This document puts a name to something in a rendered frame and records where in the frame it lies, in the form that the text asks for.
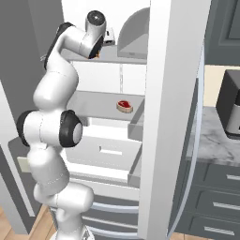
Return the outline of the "grey fridge shelf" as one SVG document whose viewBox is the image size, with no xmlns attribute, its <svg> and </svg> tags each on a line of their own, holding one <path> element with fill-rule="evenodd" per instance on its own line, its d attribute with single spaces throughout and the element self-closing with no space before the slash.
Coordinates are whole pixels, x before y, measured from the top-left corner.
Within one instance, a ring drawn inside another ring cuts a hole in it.
<svg viewBox="0 0 240 240">
<path fill-rule="evenodd" d="M 128 101 L 133 107 L 133 112 L 120 112 L 116 108 L 116 103 L 120 100 Z M 144 96 L 76 91 L 68 102 L 67 107 L 79 116 L 123 121 L 143 121 Z"/>
<path fill-rule="evenodd" d="M 69 50 L 63 50 L 62 56 L 65 57 L 68 61 L 77 62 L 97 62 L 97 63 L 132 64 L 132 65 L 147 64 L 147 61 L 145 59 L 118 57 L 116 49 L 113 50 L 104 49 L 103 52 L 99 55 L 99 57 L 93 59 L 87 59 Z"/>
</svg>

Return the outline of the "white fridge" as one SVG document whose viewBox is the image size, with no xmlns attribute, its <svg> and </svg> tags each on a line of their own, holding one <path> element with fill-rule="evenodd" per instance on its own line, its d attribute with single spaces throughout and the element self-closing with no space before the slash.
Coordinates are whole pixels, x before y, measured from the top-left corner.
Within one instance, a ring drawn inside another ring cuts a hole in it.
<svg viewBox="0 0 240 240">
<path fill-rule="evenodd" d="M 150 0 L 61 0 L 64 19 L 79 28 L 85 27 L 85 18 L 92 10 L 102 12 L 106 18 L 105 38 L 115 38 L 112 46 L 104 49 L 117 51 L 120 31 L 126 20 L 142 8 L 150 8 Z M 76 91 L 116 93 L 123 95 L 145 95 L 146 65 L 114 64 L 70 61 L 79 75 Z M 129 140 L 130 121 L 80 116 L 84 121 L 83 135 L 113 140 Z M 67 160 L 70 180 L 92 188 L 95 196 L 111 197 L 128 201 L 139 201 L 140 189 L 128 185 L 129 171 L 96 167 Z"/>
</svg>

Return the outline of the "red raw steak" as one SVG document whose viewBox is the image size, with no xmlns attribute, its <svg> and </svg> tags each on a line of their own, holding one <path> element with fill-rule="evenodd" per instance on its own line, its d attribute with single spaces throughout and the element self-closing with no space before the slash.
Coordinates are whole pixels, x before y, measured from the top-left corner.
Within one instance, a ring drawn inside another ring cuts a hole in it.
<svg viewBox="0 0 240 240">
<path fill-rule="evenodd" d="M 116 108 L 118 111 L 122 113 L 132 113 L 133 107 L 130 105 L 129 101 L 120 100 L 116 103 Z"/>
</svg>

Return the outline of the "white fridge door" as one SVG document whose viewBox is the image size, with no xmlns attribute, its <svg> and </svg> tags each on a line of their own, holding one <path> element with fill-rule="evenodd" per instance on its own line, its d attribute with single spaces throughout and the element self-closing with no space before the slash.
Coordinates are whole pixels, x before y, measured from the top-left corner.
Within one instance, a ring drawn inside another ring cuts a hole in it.
<svg viewBox="0 0 240 240">
<path fill-rule="evenodd" d="M 211 0 L 151 0 L 138 236 L 165 240 Z"/>
</svg>

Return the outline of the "grey fridge door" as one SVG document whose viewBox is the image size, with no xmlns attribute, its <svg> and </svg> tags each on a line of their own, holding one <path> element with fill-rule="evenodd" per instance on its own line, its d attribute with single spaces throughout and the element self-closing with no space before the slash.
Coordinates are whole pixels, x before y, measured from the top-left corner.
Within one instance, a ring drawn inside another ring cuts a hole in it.
<svg viewBox="0 0 240 240">
<path fill-rule="evenodd" d="M 27 148 L 16 122 L 35 108 L 44 57 L 63 21 L 61 0 L 0 0 L 0 206 L 16 234 L 31 232 L 40 209 L 35 181 L 18 162 Z"/>
</svg>

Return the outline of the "grey domed door compartment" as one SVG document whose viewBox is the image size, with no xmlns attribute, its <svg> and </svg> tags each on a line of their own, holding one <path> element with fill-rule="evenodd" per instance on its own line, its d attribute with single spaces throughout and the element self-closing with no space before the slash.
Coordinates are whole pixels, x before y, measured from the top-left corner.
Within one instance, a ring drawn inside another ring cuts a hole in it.
<svg viewBox="0 0 240 240">
<path fill-rule="evenodd" d="M 147 59 L 150 8 L 133 13 L 124 23 L 117 42 L 119 57 Z"/>
</svg>

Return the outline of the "grey door bin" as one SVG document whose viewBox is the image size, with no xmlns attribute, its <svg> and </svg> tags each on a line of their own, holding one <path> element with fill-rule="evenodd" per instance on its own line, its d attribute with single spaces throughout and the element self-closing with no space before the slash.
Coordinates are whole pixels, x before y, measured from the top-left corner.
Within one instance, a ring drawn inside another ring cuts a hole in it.
<svg viewBox="0 0 240 240">
<path fill-rule="evenodd" d="M 143 140 L 144 99 L 127 125 L 127 137 L 131 140 Z"/>
<path fill-rule="evenodd" d="M 134 188 L 139 188 L 141 183 L 142 150 L 143 148 L 140 147 L 127 175 L 127 184 Z"/>
</svg>

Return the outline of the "white crisper drawer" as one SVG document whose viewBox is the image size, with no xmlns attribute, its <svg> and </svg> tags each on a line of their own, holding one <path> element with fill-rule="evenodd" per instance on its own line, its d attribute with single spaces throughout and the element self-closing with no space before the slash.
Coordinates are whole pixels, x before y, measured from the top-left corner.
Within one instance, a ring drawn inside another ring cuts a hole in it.
<svg viewBox="0 0 240 240">
<path fill-rule="evenodd" d="M 103 154 L 99 147 L 122 151 L 122 156 Z M 72 148 L 67 148 L 67 160 L 71 163 L 96 167 L 129 171 L 142 146 L 141 142 L 129 140 L 113 140 L 83 136 L 81 141 Z"/>
</svg>

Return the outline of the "grey freezer drawer front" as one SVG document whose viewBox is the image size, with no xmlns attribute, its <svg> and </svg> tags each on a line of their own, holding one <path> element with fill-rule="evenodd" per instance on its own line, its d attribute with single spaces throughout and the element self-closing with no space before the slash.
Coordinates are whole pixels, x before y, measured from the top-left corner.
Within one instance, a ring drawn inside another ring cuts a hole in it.
<svg viewBox="0 0 240 240">
<path fill-rule="evenodd" d="M 96 240 L 140 240 L 138 214 L 138 201 L 96 195 L 82 218 Z"/>
</svg>

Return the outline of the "grey base cupboards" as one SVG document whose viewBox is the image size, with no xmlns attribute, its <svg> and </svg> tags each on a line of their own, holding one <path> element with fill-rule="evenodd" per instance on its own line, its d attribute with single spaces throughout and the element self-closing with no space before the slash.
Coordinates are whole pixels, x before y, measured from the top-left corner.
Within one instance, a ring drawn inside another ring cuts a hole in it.
<svg viewBox="0 0 240 240">
<path fill-rule="evenodd" d="M 215 240 L 240 240 L 240 167 L 198 162 L 175 230 Z"/>
</svg>

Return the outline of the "grey wall cupboards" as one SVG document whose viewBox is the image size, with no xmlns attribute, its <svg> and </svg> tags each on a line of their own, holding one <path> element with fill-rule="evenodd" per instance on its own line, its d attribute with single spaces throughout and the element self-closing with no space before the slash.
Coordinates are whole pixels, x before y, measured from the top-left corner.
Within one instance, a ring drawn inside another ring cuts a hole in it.
<svg viewBox="0 0 240 240">
<path fill-rule="evenodd" d="M 212 0 L 204 51 L 206 65 L 240 66 L 240 0 Z"/>
</svg>

